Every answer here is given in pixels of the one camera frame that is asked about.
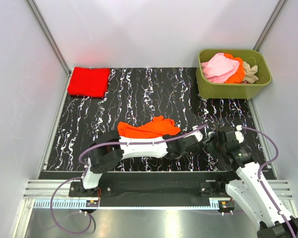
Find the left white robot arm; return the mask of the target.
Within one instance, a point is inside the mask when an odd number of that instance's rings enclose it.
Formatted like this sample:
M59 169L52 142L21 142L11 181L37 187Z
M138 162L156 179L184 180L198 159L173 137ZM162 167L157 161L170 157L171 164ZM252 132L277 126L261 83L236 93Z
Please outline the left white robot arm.
M101 136L79 156L79 162L85 167L80 191L86 196L93 196L97 192L101 176L111 171L121 160L138 157L179 159L199 152L202 140L203 134L198 126L184 135L165 135L150 139L127 138L117 131L111 131Z

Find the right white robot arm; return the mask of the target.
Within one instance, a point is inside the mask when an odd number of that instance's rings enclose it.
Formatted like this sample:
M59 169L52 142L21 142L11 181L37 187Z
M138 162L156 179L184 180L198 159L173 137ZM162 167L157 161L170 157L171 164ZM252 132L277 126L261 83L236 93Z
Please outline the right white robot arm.
M243 126L222 127L203 142L213 157L223 160L229 170L216 179L220 196L229 196L255 225L259 238L298 238L298 217L295 217L275 194L260 165L243 147Z

